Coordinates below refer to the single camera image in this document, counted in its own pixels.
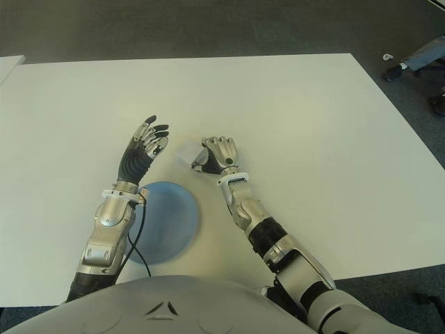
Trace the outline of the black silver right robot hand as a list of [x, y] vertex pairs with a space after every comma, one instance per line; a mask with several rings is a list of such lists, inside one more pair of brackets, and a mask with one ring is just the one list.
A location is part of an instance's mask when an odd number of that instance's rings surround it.
[[193, 161], [193, 170], [213, 175], [239, 172], [238, 151], [232, 138], [206, 137], [202, 139], [203, 153]]

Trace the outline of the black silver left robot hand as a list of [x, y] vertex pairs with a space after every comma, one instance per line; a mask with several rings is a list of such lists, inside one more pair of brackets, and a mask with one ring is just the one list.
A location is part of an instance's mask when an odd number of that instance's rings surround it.
[[150, 116], [136, 129], [122, 155], [118, 181], [139, 184], [152, 162], [168, 144], [169, 125], [154, 125], [156, 116]]

